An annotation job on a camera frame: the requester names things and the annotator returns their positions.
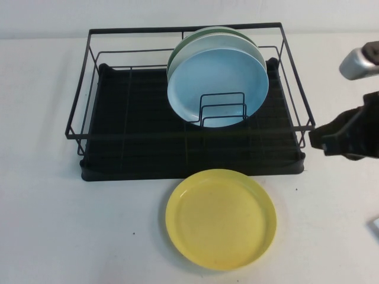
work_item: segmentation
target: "robotic arm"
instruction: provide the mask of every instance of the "robotic arm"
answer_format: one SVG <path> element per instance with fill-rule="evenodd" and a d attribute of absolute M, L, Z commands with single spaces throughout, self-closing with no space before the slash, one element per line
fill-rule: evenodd
<path fill-rule="evenodd" d="M 379 75 L 379 41 L 352 50 L 339 70 L 349 80 Z M 322 149 L 326 156 L 379 158 L 379 91 L 364 95 L 363 100 L 363 106 L 345 111 L 309 132 L 311 146 Z"/>

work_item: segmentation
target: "plate rim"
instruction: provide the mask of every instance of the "plate rim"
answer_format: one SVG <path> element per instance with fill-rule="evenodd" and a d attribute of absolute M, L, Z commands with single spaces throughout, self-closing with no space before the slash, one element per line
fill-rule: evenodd
<path fill-rule="evenodd" d="M 168 70 L 170 68 L 170 65 L 174 59 L 174 57 L 189 43 L 191 43 L 192 41 L 196 40 L 197 38 L 199 37 L 202 37 L 202 36 L 206 36 L 207 34 L 211 34 L 211 33 L 226 33 L 226 34 L 234 34 L 236 36 L 239 36 L 241 38 L 244 38 L 245 40 L 251 42 L 254 46 L 258 47 L 254 41 L 252 41 L 252 39 L 250 37 L 248 37 L 247 35 L 245 35 L 244 33 L 241 33 L 240 31 L 238 30 L 235 30 L 234 28 L 229 28 L 229 27 L 224 27 L 222 25 L 217 25 L 217 26 L 211 26 L 211 27 L 205 27 L 205 28 L 201 28 L 200 30 L 197 30 L 195 32 L 193 32 L 192 34 L 186 36 L 185 38 L 183 38 L 174 48 L 174 50 L 172 51 L 172 53 L 170 54 L 169 56 L 169 59 L 168 59 L 168 62 L 167 62 L 167 69 L 166 69 L 166 73 L 168 74 Z"/>
<path fill-rule="evenodd" d="M 186 254 L 185 251 L 182 251 L 179 248 L 180 246 L 178 245 L 178 240 L 175 237 L 173 237 L 174 236 L 173 231 L 175 230 L 175 224 L 170 222 L 171 212 L 175 211 L 174 209 L 175 209 L 175 206 L 177 205 L 177 204 L 174 203 L 175 202 L 174 198 L 176 198 L 176 196 L 178 194 L 180 194 L 180 193 L 181 193 L 181 196 L 184 194 L 184 192 L 181 192 L 181 191 L 183 191 L 185 189 L 187 183 L 191 183 L 191 181 L 193 179 L 196 179 L 198 176 L 201 176 L 201 175 L 210 175 L 210 177 L 212 177 L 212 176 L 215 177 L 215 176 L 217 176 L 217 174 L 218 175 L 221 174 L 223 177 L 225 177 L 225 176 L 228 177 L 229 176 L 230 179 L 243 180 L 244 183 L 247 183 L 248 185 L 249 184 L 252 185 L 252 186 L 248 186 L 248 188 L 246 190 L 251 191 L 252 188 L 255 188 L 256 190 L 258 189 L 258 191 L 260 191 L 260 195 L 263 195 L 264 198 L 266 199 L 265 202 L 266 202 L 267 206 L 266 206 L 265 210 L 266 211 L 270 211 L 271 212 L 271 217 L 272 217 L 272 219 L 270 221 L 271 221 L 271 226 L 272 226 L 271 229 L 273 230 L 273 232 L 270 235 L 271 239 L 269 240 L 269 243 L 266 245 L 265 250 L 262 251 L 258 256 L 256 256 L 252 260 L 248 261 L 247 263 L 244 263 L 243 265 L 240 265 L 238 267 L 229 268 L 229 269 L 217 269 L 217 268 L 214 268 L 214 267 L 207 267 L 207 266 L 205 266 L 203 264 L 197 263 L 196 260 L 194 260 L 192 257 L 189 257 Z M 267 191 L 257 181 L 255 181 L 251 177 L 249 177 L 247 175 L 244 175 L 243 173 L 240 173 L 240 172 L 237 172 L 237 171 L 234 171 L 234 170 L 229 170 L 229 169 L 208 169 L 208 170 L 203 170 L 201 172 L 194 173 L 193 175 L 191 175 L 188 178 L 184 179 L 172 191 L 172 193 L 170 194 L 169 200 L 167 202 L 167 205 L 166 205 L 165 224 L 166 224 L 166 231 L 168 233 L 170 241 L 175 246 L 175 248 L 186 259 L 188 259 L 189 261 L 195 263 L 196 265 L 199 265 L 201 267 L 205 267 L 207 269 L 228 271 L 228 270 L 235 270 L 235 269 L 247 266 L 247 265 L 249 265 L 249 264 L 257 261 L 260 257 L 262 257 L 268 251 L 268 249 L 271 247 L 272 243 L 274 242 L 274 239 L 275 239 L 275 236 L 276 236 L 276 233 L 277 233 L 277 212 L 275 210 L 274 203 L 273 203 L 272 199 L 270 198 L 270 196 L 268 195 Z"/>
<path fill-rule="evenodd" d="M 206 38 L 209 38 L 209 37 L 217 37 L 217 36 L 224 36 L 224 37 L 230 37 L 230 38 L 237 38 L 241 41 L 244 41 L 245 43 L 248 43 L 250 45 L 250 51 L 249 52 L 246 52 L 247 54 L 250 54 L 252 57 L 254 57 L 256 60 L 258 60 L 260 62 L 260 64 L 263 66 L 263 68 L 265 69 L 265 71 L 267 71 L 267 66 L 266 66 L 266 61 L 261 53 L 261 51 L 259 50 L 259 47 L 257 47 L 256 45 L 254 44 L 251 44 L 251 41 L 248 41 L 246 39 L 244 39 L 243 37 L 239 36 L 239 35 L 236 35 L 236 34 L 231 34 L 231 33 L 224 33 L 224 32 L 220 32 L 220 33 L 208 33 L 208 34 L 204 34 L 204 35 L 201 35 L 197 38 L 194 38 L 192 41 L 188 42 L 185 46 L 183 46 L 179 52 L 177 52 L 177 54 L 175 55 L 175 57 L 172 59 L 172 61 L 170 62 L 170 65 L 167 65 L 167 69 L 166 69 L 166 74 L 167 74 L 167 81 L 169 82 L 171 77 L 172 77 L 172 74 L 175 72 L 175 70 L 179 67 L 180 64 L 182 64 L 184 61 L 186 61 L 187 59 L 191 58 L 192 56 L 196 55 L 197 53 L 201 52 L 201 51 L 207 51 L 207 50 L 212 50 L 212 49 L 217 49 L 215 47 L 211 48 L 211 49 L 207 49 L 207 50 L 202 50 L 202 49 L 199 49 L 198 47 L 195 48 L 196 51 L 193 52 L 192 54 L 189 54 L 188 56 L 185 56 L 182 60 L 178 59 L 178 55 L 179 54 L 182 54 L 183 52 L 186 51 L 186 49 L 188 49 L 188 46 L 192 46 L 193 44 L 198 44 L 199 46 L 201 45 L 201 43 L 199 44 L 198 42 L 199 41 L 202 41 L 202 40 L 205 40 Z M 220 46 L 219 47 L 220 49 L 222 48 L 225 48 L 225 49 L 231 49 L 231 47 L 225 47 L 225 46 Z"/>

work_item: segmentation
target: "green plate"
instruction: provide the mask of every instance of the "green plate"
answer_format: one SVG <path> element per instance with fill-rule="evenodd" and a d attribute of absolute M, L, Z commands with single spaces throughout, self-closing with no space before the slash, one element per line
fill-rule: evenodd
<path fill-rule="evenodd" d="M 168 69 L 170 68 L 171 62 L 174 59 L 174 57 L 178 54 L 178 52 L 185 47 L 188 43 L 194 41 L 196 38 L 202 37 L 206 34 L 212 34 L 212 33 L 229 33 L 229 34 L 235 34 L 241 38 L 244 38 L 245 40 L 250 41 L 254 46 L 256 44 L 246 35 L 240 33 L 239 31 L 236 31 L 232 28 L 227 28 L 227 27 L 207 27 L 207 28 L 202 28 L 193 34 L 190 34 L 189 36 L 185 37 L 172 51 L 170 58 L 168 59 L 167 63 L 167 73 Z"/>

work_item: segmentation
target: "yellow plate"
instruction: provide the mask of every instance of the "yellow plate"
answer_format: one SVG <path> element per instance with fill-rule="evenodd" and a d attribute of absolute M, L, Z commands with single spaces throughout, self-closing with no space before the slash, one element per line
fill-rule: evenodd
<path fill-rule="evenodd" d="M 232 170 L 205 170 L 185 179 L 166 208 L 175 247 L 190 261 L 216 270 L 247 265 L 271 244 L 277 217 L 264 189 Z"/>

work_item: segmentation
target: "plate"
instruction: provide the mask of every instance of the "plate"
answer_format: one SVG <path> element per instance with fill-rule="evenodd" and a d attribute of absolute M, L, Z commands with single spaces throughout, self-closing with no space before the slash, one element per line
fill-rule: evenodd
<path fill-rule="evenodd" d="M 241 122 L 243 115 L 254 114 L 267 91 L 266 70 L 254 57 L 235 49 L 213 49 L 182 62 L 172 74 L 167 93 L 172 109 L 183 120 L 224 127 Z M 202 95 L 213 93 L 222 95 L 203 96 L 200 111 Z"/>
<path fill-rule="evenodd" d="M 243 33 L 240 33 L 239 31 L 236 31 L 234 28 L 227 28 L 227 27 L 207 27 L 207 28 L 202 28 L 200 30 L 197 30 L 193 34 L 190 34 L 189 36 L 185 37 L 172 51 L 170 58 L 168 59 L 168 64 L 167 64 L 167 71 L 170 68 L 171 61 L 174 59 L 176 54 L 188 43 L 191 41 L 195 40 L 196 38 L 202 37 L 206 34 L 211 34 L 211 33 L 229 33 L 229 34 L 235 34 L 237 36 L 240 36 L 244 38 L 247 41 L 250 41 L 252 44 L 256 46 L 256 44 L 246 35 Z"/>
<path fill-rule="evenodd" d="M 167 68 L 167 80 L 176 68 L 194 54 L 211 49 L 238 49 L 256 58 L 266 70 L 266 61 L 257 46 L 235 34 L 211 33 L 203 35 L 183 46 Z"/>
<path fill-rule="evenodd" d="M 232 270 L 261 256 L 274 239 L 275 208 L 254 180 L 232 170 L 196 173 L 176 187 L 166 207 L 174 246 L 209 269 Z"/>

